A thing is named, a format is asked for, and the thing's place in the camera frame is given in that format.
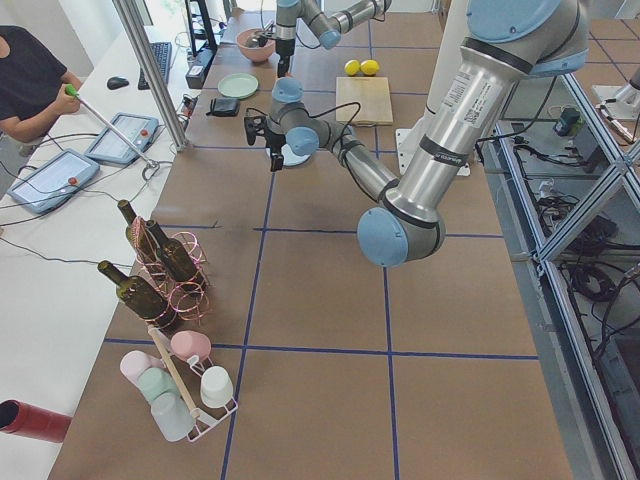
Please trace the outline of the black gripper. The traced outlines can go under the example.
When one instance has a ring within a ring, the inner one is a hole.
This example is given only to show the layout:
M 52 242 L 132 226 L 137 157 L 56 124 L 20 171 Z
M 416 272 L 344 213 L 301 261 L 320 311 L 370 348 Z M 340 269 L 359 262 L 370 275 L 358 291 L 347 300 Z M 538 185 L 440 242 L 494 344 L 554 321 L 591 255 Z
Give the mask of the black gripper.
M 277 76 L 286 77 L 289 74 L 290 58 L 294 55 L 294 40 L 277 38 L 276 53 L 279 55 Z
M 286 145 L 286 136 L 279 124 L 269 116 L 265 120 L 264 138 L 270 153 L 270 170 L 282 170 L 284 167 L 283 148 Z

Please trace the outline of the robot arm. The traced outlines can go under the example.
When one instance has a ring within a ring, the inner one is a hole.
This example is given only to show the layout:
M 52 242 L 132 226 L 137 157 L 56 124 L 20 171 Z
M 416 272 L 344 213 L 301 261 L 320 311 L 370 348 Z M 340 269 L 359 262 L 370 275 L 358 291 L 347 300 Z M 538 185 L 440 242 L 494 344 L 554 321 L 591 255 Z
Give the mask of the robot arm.
M 434 254 L 445 225 L 438 205 L 475 144 L 491 128 L 512 85 L 526 77 L 557 76 L 581 68 L 588 54 L 590 5 L 586 1 L 471 1 L 459 51 L 461 63 L 401 177 L 394 176 L 337 121 L 313 118 L 300 82 L 287 75 L 296 24 L 303 21 L 330 48 L 357 24 L 384 14 L 385 1 L 361 1 L 324 14 L 311 1 L 281 1 L 276 10 L 280 61 L 271 109 L 247 121 L 249 140 L 263 136 L 271 167 L 282 167 L 281 149 L 299 156 L 331 152 L 374 202 L 357 226 L 363 254 L 391 267 Z
M 315 1 L 279 0 L 276 2 L 275 52 L 279 56 L 277 77 L 285 77 L 295 55 L 297 24 L 301 20 L 326 50 L 334 48 L 342 36 L 359 24 L 382 20 L 392 2 L 388 0 L 358 1 L 331 15 L 325 14 Z

